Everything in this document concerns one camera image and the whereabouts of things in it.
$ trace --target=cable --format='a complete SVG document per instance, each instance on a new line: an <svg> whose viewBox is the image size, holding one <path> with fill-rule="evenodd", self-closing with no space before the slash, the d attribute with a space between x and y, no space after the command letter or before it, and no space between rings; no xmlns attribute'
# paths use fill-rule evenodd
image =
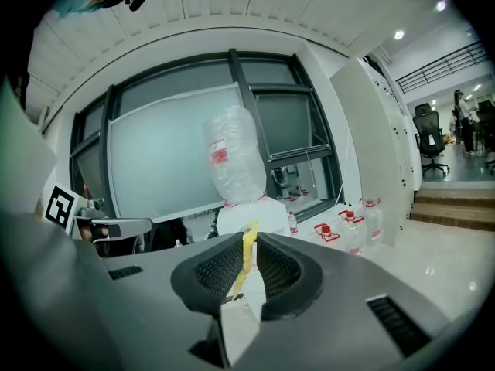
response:
<svg viewBox="0 0 495 371"><path fill-rule="evenodd" d="M347 165L349 163L349 137L350 137L350 128L349 128L349 123L346 122L346 125L347 125L346 165L344 166L344 169L343 169L342 185L340 186L339 195L337 196L337 199L335 200L335 205L333 205L333 207L337 206L337 203L339 202L340 194L342 193L342 189L343 189L343 182L344 182L344 180L346 179L346 176L347 176Z"/></svg>

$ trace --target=white cabinet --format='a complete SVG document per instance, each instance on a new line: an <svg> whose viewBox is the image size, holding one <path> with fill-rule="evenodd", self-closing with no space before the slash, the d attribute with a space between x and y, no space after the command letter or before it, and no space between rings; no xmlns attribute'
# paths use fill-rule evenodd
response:
<svg viewBox="0 0 495 371"><path fill-rule="evenodd" d="M330 82L349 122L363 197L381 199L383 242L394 245L414 196L411 150L400 107L357 59L350 60Z"/></svg>

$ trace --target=railing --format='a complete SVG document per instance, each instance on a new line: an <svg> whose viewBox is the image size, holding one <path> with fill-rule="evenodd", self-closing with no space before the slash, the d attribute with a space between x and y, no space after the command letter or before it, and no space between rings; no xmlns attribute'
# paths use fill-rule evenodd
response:
<svg viewBox="0 0 495 371"><path fill-rule="evenodd" d="M397 80L402 93L422 87L457 71L488 60L485 47L479 41L423 66Z"/></svg>

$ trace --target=ceiling light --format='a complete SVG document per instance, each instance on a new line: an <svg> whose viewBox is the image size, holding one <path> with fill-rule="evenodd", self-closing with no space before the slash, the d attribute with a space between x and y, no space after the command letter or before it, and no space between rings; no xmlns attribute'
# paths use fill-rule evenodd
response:
<svg viewBox="0 0 495 371"><path fill-rule="evenodd" d="M447 3L445 0L442 0L441 2L436 3L435 9L440 12L446 9Z"/></svg>
<svg viewBox="0 0 495 371"><path fill-rule="evenodd" d="M395 32L394 39L400 40L402 37L404 37L404 30L398 30Z"/></svg>

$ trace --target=stair step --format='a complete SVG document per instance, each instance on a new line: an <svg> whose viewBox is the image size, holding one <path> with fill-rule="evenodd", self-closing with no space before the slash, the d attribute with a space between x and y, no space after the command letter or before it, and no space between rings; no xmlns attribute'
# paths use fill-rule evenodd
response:
<svg viewBox="0 0 495 371"><path fill-rule="evenodd" d="M495 209L415 203L411 220L495 232Z"/></svg>
<svg viewBox="0 0 495 371"><path fill-rule="evenodd" d="M493 189L420 189L415 195L418 203L451 206L474 206L495 209Z"/></svg>

